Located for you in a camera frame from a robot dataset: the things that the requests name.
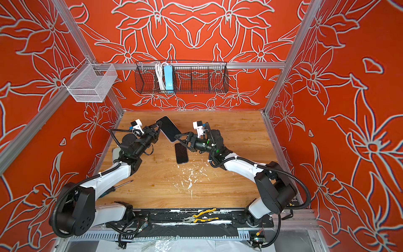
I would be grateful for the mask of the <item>black smartphone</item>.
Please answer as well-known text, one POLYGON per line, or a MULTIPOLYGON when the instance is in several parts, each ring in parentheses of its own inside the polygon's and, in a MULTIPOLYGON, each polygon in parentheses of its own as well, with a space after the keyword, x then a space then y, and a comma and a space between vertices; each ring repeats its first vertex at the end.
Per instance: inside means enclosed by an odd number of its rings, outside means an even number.
POLYGON ((185 164, 189 161, 187 148, 180 143, 175 144, 175 156, 177 164, 185 164))

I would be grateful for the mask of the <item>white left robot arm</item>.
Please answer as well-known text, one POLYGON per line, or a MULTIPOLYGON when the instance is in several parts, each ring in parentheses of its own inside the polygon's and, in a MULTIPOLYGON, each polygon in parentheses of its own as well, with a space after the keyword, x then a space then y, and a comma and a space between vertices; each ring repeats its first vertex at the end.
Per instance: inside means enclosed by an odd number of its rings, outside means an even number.
POLYGON ((129 235, 119 226, 128 226, 135 220, 133 206, 125 202, 97 206, 96 201, 117 183, 136 173, 142 163, 141 156, 157 143, 162 124, 132 126, 122 140, 115 136, 117 129, 109 132, 119 147, 112 167, 80 182, 69 182, 60 191, 49 224, 60 238, 81 236, 90 228, 107 224, 122 235, 129 235))

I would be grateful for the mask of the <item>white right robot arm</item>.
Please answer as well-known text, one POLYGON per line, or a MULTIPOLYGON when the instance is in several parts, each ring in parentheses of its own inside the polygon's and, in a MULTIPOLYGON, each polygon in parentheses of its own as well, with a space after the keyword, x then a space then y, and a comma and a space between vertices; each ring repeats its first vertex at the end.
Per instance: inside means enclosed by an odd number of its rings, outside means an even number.
POLYGON ((259 198, 246 207, 247 216, 261 219, 268 214, 281 214, 285 209, 306 209, 311 204, 308 187, 284 171, 279 163, 258 163, 239 156, 224 145, 219 130, 204 132, 203 136, 188 132, 175 138, 191 152, 208 153, 208 162, 213 168, 237 173, 255 183, 259 198))

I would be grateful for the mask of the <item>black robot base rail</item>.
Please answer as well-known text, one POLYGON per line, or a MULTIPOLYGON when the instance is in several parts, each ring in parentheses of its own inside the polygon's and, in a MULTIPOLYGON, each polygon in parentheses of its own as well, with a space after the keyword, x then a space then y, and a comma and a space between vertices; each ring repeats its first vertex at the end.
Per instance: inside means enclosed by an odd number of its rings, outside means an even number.
POLYGON ((253 219, 244 209, 220 209, 210 214, 219 220, 209 223, 184 223, 184 218, 201 209, 137 209, 131 220, 119 220, 106 227, 119 233, 123 241, 148 239, 217 239, 251 240, 275 230, 273 219, 265 215, 253 219))

